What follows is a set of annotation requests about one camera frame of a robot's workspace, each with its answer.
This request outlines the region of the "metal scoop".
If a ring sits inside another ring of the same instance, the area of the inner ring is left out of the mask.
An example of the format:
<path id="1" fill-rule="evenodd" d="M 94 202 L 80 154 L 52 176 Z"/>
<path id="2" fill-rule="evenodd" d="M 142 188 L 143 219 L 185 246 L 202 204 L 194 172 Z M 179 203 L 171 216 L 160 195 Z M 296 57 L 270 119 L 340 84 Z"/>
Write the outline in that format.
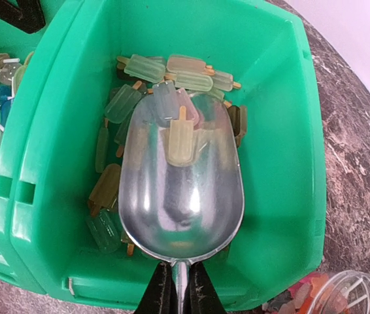
<path id="1" fill-rule="evenodd" d="M 131 118 L 118 193 L 120 220 L 146 254 L 172 267 L 174 311 L 185 311 L 188 270 L 224 249 L 244 214 L 244 189 L 226 107 L 192 96 L 199 128 L 179 116 L 162 124 L 153 95 Z"/>

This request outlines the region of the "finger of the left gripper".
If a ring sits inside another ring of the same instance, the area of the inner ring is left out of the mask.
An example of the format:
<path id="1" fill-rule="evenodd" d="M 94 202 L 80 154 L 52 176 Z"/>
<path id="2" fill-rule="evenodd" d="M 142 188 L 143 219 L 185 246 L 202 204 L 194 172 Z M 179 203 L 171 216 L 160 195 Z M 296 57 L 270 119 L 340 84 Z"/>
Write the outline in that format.
<path id="1" fill-rule="evenodd" d="M 46 25 L 41 2 L 38 0 L 17 1 L 17 5 L 0 1 L 0 19 L 28 34 L 36 33 Z"/>

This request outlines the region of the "green three-compartment bin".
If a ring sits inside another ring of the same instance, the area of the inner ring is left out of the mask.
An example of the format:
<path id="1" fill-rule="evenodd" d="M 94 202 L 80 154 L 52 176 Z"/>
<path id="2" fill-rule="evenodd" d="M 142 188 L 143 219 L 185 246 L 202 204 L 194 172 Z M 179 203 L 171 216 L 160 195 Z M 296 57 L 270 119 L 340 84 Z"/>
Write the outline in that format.
<path id="1" fill-rule="evenodd" d="M 61 300 L 135 309 L 156 261 L 99 251 L 86 225 L 116 57 L 182 54 L 241 83 L 245 212 L 205 266 L 227 310 L 252 309 L 316 268 L 326 225 L 320 102 L 302 21 L 265 1 L 43 1 L 47 26 L 0 20 L 0 52 L 33 55 L 0 150 L 0 279 Z"/>

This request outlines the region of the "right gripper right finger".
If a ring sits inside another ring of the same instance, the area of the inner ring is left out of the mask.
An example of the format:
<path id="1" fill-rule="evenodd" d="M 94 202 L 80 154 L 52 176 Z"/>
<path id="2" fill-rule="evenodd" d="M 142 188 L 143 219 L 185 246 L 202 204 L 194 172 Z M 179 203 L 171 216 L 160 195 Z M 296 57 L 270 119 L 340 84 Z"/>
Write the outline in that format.
<path id="1" fill-rule="evenodd" d="M 191 266 L 188 287 L 188 313 L 226 314 L 202 262 Z"/>

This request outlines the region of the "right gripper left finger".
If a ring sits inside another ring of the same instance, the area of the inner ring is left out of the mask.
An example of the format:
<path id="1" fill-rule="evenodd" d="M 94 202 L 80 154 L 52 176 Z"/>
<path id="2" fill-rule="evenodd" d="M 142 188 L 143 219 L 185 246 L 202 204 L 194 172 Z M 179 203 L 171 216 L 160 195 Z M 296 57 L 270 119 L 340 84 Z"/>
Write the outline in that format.
<path id="1" fill-rule="evenodd" d="M 174 289 L 172 268 L 160 262 L 150 278 L 149 284 L 134 314 L 174 313 Z"/>

